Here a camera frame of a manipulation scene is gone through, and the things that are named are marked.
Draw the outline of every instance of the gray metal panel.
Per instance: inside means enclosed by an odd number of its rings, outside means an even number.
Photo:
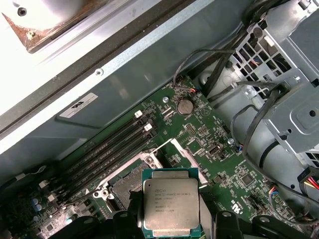
[[[71,148],[96,135],[169,81],[179,63],[191,51],[214,45],[227,37],[238,26],[241,13],[249,2],[198,0],[177,14],[173,23],[179,25],[173,31],[167,31],[164,27],[161,27],[162,32],[155,30],[160,36],[158,42],[143,49],[141,54],[90,91],[99,96],[91,105],[69,120],[51,118],[0,155],[1,181],[14,175],[16,172],[13,169],[17,165],[22,165],[20,169],[23,170],[27,167],[24,162],[29,160],[41,163],[48,158],[59,159]],[[166,24],[170,29],[172,22]],[[56,150],[60,139],[64,139],[64,146]]]

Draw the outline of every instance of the capacitor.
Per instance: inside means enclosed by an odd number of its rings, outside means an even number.
[[[67,220],[66,220],[66,224],[69,225],[71,222],[73,222],[75,219],[77,219],[79,217],[79,215],[77,214],[73,214],[72,216],[70,216]]]
[[[37,205],[35,205],[35,208],[39,212],[39,211],[45,209],[45,204],[37,204]]]
[[[183,116],[190,115],[193,112],[193,110],[194,110],[194,104],[189,99],[182,99],[181,101],[178,102],[177,111],[181,115]]]

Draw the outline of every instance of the black plastic part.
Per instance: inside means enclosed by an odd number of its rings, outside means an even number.
[[[254,217],[252,225],[254,232],[260,235],[265,235],[270,239],[309,239],[309,237],[303,233],[268,215]]]
[[[217,213],[215,233],[217,239],[244,239],[238,218],[234,213],[227,211]]]
[[[304,183],[309,177],[319,177],[319,169],[308,166],[298,177],[299,183]]]

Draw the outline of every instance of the component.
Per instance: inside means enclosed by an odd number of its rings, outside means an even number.
[[[147,238],[200,235],[198,179],[192,175],[198,175],[198,169],[175,170],[143,171]]]
[[[194,110],[194,104],[189,99],[182,99],[177,104],[177,111],[183,115],[187,116],[190,115]]]

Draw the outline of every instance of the screw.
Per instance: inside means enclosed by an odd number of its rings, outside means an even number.
[[[227,143],[228,143],[229,145],[233,145],[233,144],[235,143],[235,141],[234,141],[233,138],[229,138],[229,139],[227,140]]]
[[[263,223],[270,222],[270,220],[268,218],[265,218],[265,217],[261,217],[259,220],[261,220]]]
[[[223,212],[223,216],[228,218],[231,217],[231,214],[229,212]]]
[[[153,159],[151,158],[151,157],[148,157],[147,159],[146,159],[146,163],[152,163],[153,162]]]
[[[104,71],[103,71],[102,69],[96,69],[96,70],[95,70],[95,75],[96,75],[96,76],[102,76],[103,73],[104,73]]]
[[[167,96],[163,97],[163,102],[164,103],[168,103],[169,102],[169,98]]]

